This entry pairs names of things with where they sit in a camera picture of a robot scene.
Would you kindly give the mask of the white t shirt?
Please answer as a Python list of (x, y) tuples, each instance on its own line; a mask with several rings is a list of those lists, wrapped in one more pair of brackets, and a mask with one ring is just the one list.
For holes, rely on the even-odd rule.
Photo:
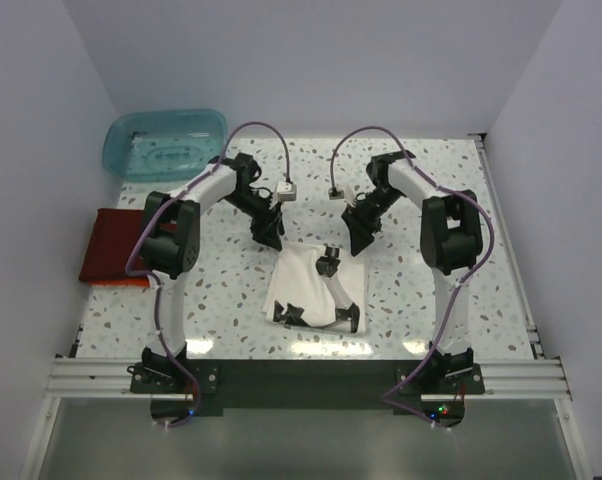
[(348, 250), (285, 242), (262, 312), (279, 325), (363, 335), (367, 264)]

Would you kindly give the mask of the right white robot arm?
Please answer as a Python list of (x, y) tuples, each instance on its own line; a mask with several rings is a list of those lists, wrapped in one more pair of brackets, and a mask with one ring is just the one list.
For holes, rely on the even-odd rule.
[(435, 331), (423, 365), (401, 381), (450, 392), (474, 366), (469, 334), (469, 279), (483, 250), (480, 210), (471, 190), (438, 190), (400, 152), (372, 157), (366, 173), (374, 189), (342, 214), (350, 251), (360, 254), (381, 230), (381, 217), (399, 199), (421, 209), (420, 252), (435, 286)]

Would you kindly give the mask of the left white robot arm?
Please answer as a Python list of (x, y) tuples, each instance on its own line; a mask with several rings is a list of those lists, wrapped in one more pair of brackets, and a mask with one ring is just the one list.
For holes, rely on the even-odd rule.
[(252, 187), (260, 175), (261, 168), (250, 155), (215, 157), (190, 183), (170, 193), (154, 191), (146, 198), (143, 230), (133, 253), (142, 259), (155, 291), (154, 338), (144, 348), (141, 362), (166, 392), (181, 390), (188, 380), (183, 309), (189, 274), (200, 254), (201, 216), (226, 201), (250, 218), (256, 243), (282, 249), (281, 204), (272, 193), (263, 197)]

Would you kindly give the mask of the teal plastic bin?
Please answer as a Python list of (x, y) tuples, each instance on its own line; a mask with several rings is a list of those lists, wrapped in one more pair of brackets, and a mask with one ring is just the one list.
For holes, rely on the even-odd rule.
[(185, 181), (220, 154), (227, 135), (227, 121), (216, 110), (127, 114), (107, 132), (102, 167), (132, 183)]

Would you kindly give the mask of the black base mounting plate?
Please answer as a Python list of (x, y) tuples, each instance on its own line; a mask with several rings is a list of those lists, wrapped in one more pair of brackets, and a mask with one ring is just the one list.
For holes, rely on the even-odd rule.
[(184, 375), (167, 360), (153, 370), (127, 368), (130, 391), (151, 398), (155, 420), (220, 416), (229, 409), (375, 410), (392, 387), (395, 413), (420, 411), (435, 421), (461, 420), (464, 400), (485, 393), (478, 365), (455, 377), (415, 360), (188, 360)]

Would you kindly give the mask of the folded dark red shirt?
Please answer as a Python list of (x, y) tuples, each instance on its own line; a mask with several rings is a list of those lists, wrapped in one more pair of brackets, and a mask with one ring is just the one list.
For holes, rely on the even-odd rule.
[(143, 211), (100, 208), (88, 242), (79, 281), (137, 278), (126, 264), (143, 228)]

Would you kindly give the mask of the aluminium extrusion rail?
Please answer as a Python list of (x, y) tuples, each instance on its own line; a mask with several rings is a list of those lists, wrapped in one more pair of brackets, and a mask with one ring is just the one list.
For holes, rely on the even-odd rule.
[[(131, 395), (130, 359), (59, 358), (44, 390), (53, 398), (124, 398)], [(567, 400), (572, 397), (560, 360), (481, 360), (490, 399)]]

